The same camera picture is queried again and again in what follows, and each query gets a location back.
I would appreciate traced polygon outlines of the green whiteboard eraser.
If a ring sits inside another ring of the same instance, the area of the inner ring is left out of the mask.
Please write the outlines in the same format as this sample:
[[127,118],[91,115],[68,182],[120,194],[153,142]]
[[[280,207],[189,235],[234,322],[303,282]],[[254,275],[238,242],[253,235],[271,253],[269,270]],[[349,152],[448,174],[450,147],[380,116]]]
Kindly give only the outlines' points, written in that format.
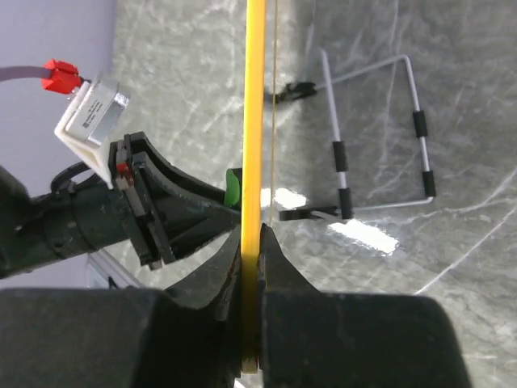
[[230,168],[225,173],[225,206],[241,210],[242,208],[242,169]]

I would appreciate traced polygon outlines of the yellow framed whiteboard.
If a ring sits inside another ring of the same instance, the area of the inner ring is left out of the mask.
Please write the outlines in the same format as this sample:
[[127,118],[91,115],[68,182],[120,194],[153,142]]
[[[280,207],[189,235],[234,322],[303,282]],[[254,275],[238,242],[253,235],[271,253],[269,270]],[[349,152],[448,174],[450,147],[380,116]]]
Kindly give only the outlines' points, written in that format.
[[259,362],[258,269],[261,236],[264,70],[267,3],[246,3],[246,51],[242,138],[242,372]]

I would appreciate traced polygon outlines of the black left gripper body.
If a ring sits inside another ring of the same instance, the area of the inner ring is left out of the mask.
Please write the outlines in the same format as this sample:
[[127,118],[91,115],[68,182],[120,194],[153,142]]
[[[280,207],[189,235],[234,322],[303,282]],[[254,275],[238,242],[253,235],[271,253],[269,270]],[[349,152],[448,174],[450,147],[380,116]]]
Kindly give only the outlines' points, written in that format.
[[165,231],[164,217],[158,212],[146,167],[152,164],[145,150],[143,133],[126,134],[110,144],[108,167],[113,188],[120,194],[115,209],[121,216],[124,232],[142,267],[158,270],[173,260]]

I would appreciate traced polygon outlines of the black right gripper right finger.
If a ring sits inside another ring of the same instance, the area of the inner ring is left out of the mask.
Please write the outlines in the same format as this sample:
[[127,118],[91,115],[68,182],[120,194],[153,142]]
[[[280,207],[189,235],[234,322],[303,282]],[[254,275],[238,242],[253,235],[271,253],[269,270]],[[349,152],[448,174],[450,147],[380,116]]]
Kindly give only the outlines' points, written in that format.
[[451,319],[433,298],[312,286],[261,231],[259,365],[266,387],[469,387]]

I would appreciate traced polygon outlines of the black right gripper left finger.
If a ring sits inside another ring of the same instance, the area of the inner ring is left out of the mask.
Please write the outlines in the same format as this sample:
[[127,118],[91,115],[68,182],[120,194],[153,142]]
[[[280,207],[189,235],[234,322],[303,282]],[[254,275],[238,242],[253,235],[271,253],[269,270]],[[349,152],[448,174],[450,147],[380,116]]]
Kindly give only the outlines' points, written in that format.
[[4,387],[231,387],[240,233],[168,289],[1,292]]

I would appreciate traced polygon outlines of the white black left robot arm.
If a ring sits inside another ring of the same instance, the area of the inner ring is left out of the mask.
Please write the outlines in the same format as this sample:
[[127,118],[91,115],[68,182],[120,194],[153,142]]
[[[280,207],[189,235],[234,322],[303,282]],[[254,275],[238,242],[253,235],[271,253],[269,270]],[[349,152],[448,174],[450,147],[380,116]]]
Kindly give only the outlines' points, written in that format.
[[31,197],[1,173],[1,275],[99,251],[128,240],[142,265],[157,269],[187,258],[240,224],[225,192],[172,166],[144,133],[112,142],[110,183],[79,162],[58,174],[48,194]]

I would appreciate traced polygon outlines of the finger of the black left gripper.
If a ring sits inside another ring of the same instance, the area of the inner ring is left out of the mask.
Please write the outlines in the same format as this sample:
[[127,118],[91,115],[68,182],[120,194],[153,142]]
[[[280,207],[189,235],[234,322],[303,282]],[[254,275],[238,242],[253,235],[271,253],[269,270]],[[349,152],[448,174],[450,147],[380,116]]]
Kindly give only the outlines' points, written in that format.
[[210,210],[207,214],[183,213],[165,221],[165,232],[174,258],[186,259],[221,235],[241,224],[241,212],[225,209]]
[[225,191],[189,175],[168,162],[141,133],[141,195],[145,202],[173,208],[224,209]]

